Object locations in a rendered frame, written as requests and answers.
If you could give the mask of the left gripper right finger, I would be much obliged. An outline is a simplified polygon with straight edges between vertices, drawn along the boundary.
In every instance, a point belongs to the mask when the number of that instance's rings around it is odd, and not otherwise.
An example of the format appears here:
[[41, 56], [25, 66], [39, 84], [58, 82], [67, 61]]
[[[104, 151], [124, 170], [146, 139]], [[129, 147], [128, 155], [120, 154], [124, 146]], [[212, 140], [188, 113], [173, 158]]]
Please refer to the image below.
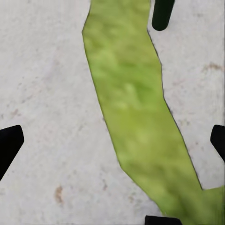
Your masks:
[[210, 142], [225, 161], [225, 126], [214, 125], [210, 136]]

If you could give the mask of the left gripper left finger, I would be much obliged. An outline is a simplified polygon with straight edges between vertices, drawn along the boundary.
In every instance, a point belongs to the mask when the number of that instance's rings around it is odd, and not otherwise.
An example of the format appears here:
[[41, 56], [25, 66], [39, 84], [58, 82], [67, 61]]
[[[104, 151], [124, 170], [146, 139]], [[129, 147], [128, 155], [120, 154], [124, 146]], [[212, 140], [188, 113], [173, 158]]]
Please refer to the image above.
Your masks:
[[0, 181], [24, 143], [20, 125], [0, 130]]

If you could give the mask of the insectifuge atomizer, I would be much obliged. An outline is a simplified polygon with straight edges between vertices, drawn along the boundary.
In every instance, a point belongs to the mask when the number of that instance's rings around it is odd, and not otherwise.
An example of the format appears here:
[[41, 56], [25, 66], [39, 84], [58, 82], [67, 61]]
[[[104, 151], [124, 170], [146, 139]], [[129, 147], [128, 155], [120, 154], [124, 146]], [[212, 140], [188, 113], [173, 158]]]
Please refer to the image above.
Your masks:
[[175, 0], [155, 0], [152, 27], [161, 31], [166, 29], [174, 7]]

